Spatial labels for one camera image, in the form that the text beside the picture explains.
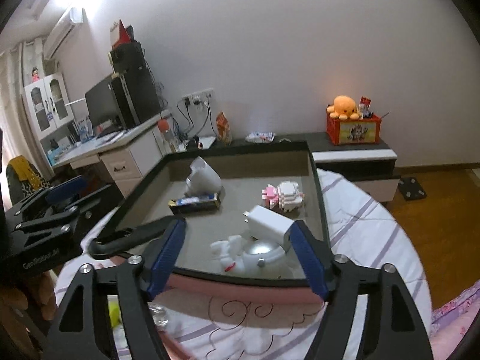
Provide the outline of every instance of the red crate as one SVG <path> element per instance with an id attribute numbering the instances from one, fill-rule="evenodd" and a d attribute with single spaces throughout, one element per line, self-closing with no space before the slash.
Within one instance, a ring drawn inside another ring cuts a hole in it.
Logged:
<path id="1" fill-rule="evenodd" d="M 378 143 L 380 139 L 380 123 L 377 115 L 362 120 L 332 119 L 328 112 L 327 134 L 334 145 L 355 143 Z"/>

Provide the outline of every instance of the wooden floor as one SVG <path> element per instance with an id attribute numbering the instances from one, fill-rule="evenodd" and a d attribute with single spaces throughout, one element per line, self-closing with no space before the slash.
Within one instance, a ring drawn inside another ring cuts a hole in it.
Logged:
<path id="1" fill-rule="evenodd" d="M 436 309 L 480 279 L 480 179 L 471 170 L 409 176 L 428 197 L 406 202 L 397 191 L 388 210 L 420 256 Z"/>

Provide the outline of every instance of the orange octopus plush toy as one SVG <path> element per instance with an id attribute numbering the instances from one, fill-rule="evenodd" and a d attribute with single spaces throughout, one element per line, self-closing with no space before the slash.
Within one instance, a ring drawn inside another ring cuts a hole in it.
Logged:
<path id="1" fill-rule="evenodd" d="M 360 115 L 357 113 L 357 105 L 355 100 L 348 96 L 337 96 L 333 100 L 333 105 L 327 108 L 327 112 L 332 119 L 339 118 L 340 120 L 358 120 Z"/>

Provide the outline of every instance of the cabinet glass pane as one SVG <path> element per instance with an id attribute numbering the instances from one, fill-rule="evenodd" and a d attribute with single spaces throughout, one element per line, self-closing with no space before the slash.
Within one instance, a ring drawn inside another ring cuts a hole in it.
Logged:
<path id="1" fill-rule="evenodd" d="M 60 89 L 60 83 L 57 79 L 53 79 L 50 82 L 50 90 L 52 92 L 53 101 L 55 102 L 55 110 L 57 112 L 58 118 L 62 120 L 64 117 L 68 116 L 65 103 L 63 102 L 62 90 Z"/>
<path id="2" fill-rule="evenodd" d="M 49 120 L 47 118 L 47 112 L 45 111 L 42 93 L 40 88 L 33 88 L 30 92 L 32 96 L 33 106 L 35 109 L 35 115 L 37 116 L 38 125 L 40 126 L 40 131 L 45 131 L 50 127 Z"/>

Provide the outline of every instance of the round table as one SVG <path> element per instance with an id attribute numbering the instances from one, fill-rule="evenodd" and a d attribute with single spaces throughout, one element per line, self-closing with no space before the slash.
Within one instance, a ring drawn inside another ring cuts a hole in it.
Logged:
<path id="1" fill-rule="evenodd" d="M 403 229 L 392 215 L 367 193 L 341 175 L 318 170 L 325 203 L 330 243 L 335 254 L 345 254 L 360 266 L 394 264 L 415 300 L 427 333 L 431 298 L 422 264 Z M 109 220 L 103 218 L 82 241 L 85 249 Z M 70 261 L 58 277 L 59 303 L 78 267 L 96 261 L 88 255 Z M 167 332 L 198 359 L 303 359 L 320 324 L 325 307 L 319 304 L 253 304 L 169 288 L 155 302 L 169 316 Z M 353 327 L 344 359 L 355 359 L 363 331 L 367 295 L 358 297 Z M 128 359 L 122 329 L 115 330 L 118 354 Z"/>

